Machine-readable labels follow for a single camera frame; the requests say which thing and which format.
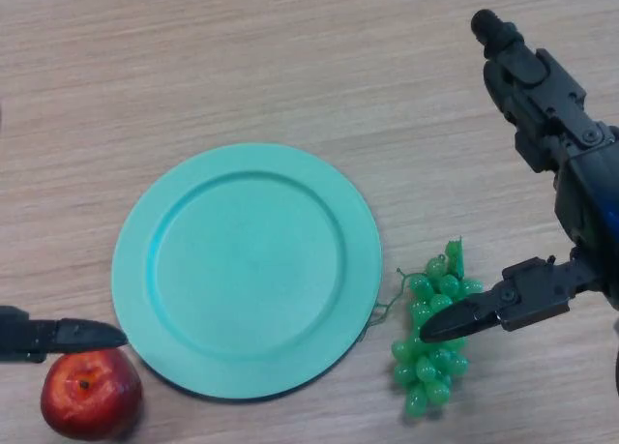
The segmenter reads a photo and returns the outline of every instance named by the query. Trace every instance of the table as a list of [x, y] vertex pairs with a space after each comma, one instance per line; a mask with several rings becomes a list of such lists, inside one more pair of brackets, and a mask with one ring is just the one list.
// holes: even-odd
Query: table
[[[0, 0], [0, 297], [32, 316], [115, 322], [114, 243], [149, 184], [223, 144], [275, 141], [332, 163], [381, 230], [380, 297], [464, 238], [493, 284], [534, 255], [565, 259], [549, 174], [513, 147], [491, 103], [478, 9], [513, 20], [619, 121], [618, 0]], [[616, 442], [617, 314], [572, 313], [471, 339], [442, 416], [403, 419], [389, 347], [405, 302], [341, 363], [279, 400], [229, 404], [164, 385], [133, 356], [146, 410], [135, 443]], [[0, 440], [64, 442], [44, 423], [50, 365], [6, 365]]]

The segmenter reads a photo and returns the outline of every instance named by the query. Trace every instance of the plastic grape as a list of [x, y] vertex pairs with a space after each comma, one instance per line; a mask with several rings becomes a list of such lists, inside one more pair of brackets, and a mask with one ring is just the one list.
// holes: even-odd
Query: plastic grape
[[403, 340], [396, 340], [391, 344], [391, 353], [398, 362], [403, 364], [410, 362], [413, 356], [413, 350], [410, 348], [410, 345]]
[[450, 361], [449, 366], [447, 367], [447, 373], [452, 374], [453, 376], [462, 376], [468, 370], [468, 360], [465, 357], [462, 357], [460, 354], [454, 354]]
[[452, 303], [453, 301], [449, 296], [446, 296], [445, 294], [436, 294], [432, 297], [432, 300], [429, 301], [429, 306], [432, 308], [434, 313], [437, 313], [438, 311], [442, 311], [446, 307], [450, 306]]
[[426, 275], [430, 281], [438, 281], [446, 273], [447, 262], [445, 262], [445, 255], [431, 258], [426, 265]]
[[452, 381], [452, 377], [451, 377], [449, 374], [443, 374], [443, 373], [440, 373], [440, 372], [439, 372], [439, 373], [436, 375], [436, 379], [437, 379], [437, 380], [439, 380], [439, 381], [441, 381], [441, 382], [443, 382], [443, 383], [445, 383], [445, 384], [447, 385], [447, 387], [448, 387], [448, 388], [451, 388], [451, 387], [452, 387], [452, 384], [454, 383], [454, 382]]
[[428, 303], [424, 301], [415, 301], [415, 302], [412, 302], [410, 306], [408, 306], [408, 310], [410, 311], [410, 316], [415, 318], [417, 316], [417, 313], [421, 311], [429, 311], [430, 306]]
[[442, 372], [447, 371], [452, 361], [452, 353], [446, 349], [433, 350], [427, 357], [432, 364]]
[[445, 275], [438, 281], [438, 289], [449, 297], [456, 297], [460, 291], [460, 283], [454, 275]]
[[434, 405], [444, 405], [449, 400], [449, 387], [442, 381], [426, 383], [427, 400]]
[[431, 348], [430, 344], [426, 344], [421, 340], [419, 334], [411, 335], [411, 337], [408, 339], [408, 346], [411, 349], [413, 358], [420, 356]]
[[434, 288], [429, 279], [421, 274], [411, 275], [410, 290], [418, 301], [429, 301], [434, 295]]
[[430, 320], [433, 315], [434, 312], [430, 307], [428, 307], [423, 311], [417, 312], [417, 314], [413, 316], [413, 321], [415, 322], [415, 325], [421, 327], [424, 323]]
[[405, 364], [397, 364], [394, 369], [394, 381], [397, 384], [402, 386], [406, 386], [411, 384], [417, 379], [417, 373], [415, 372], [415, 366], [413, 365], [405, 365]]
[[409, 389], [406, 394], [406, 415], [411, 417], [421, 417], [426, 414], [427, 410], [427, 395], [422, 384], [416, 384]]
[[456, 338], [454, 340], [443, 341], [443, 348], [451, 350], [453, 352], [459, 352], [466, 345], [466, 338]]
[[460, 282], [460, 290], [465, 296], [477, 294], [478, 292], [484, 292], [484, 284], [481, 281], [465, 278]]
[[417, 377], [424, 383], [436, 378], [436, 368], [426, 356], [417, 359]]

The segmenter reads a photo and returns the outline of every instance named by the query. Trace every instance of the apple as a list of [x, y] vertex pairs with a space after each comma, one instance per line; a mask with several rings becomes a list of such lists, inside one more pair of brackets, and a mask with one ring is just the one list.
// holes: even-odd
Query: apple
[[48, 425], [72, 439], [115, 437], [136, 420], [142, 383], [119, 349], [67, 354], [51, 366], [41, 411]]

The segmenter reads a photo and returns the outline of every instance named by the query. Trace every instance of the plate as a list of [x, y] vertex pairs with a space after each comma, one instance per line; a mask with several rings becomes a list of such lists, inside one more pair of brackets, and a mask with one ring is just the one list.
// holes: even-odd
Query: plate
[[111, 287], [153, 370], [201, 395], [251, 399], [335, 363], [381, 273], [376, 224], [343, 175], [297, 149], [238, 144], [179, 164], [138, 200]]

